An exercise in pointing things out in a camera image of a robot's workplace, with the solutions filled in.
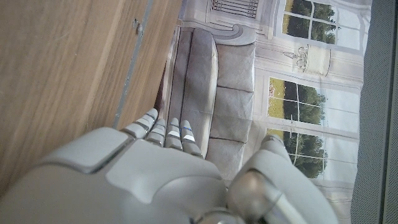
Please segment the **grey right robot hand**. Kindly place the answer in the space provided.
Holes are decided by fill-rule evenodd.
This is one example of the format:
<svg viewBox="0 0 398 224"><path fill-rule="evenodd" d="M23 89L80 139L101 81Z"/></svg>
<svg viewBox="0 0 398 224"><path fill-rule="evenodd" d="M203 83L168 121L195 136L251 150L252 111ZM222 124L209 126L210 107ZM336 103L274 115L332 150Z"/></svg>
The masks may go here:
<svg viewBox="0 0 398 224"><path fill-rule="evenodd" d="M268 134L226 184L188 121L155 109L54 150L1 198L2 223L336 223L331 205Z"/></svg>

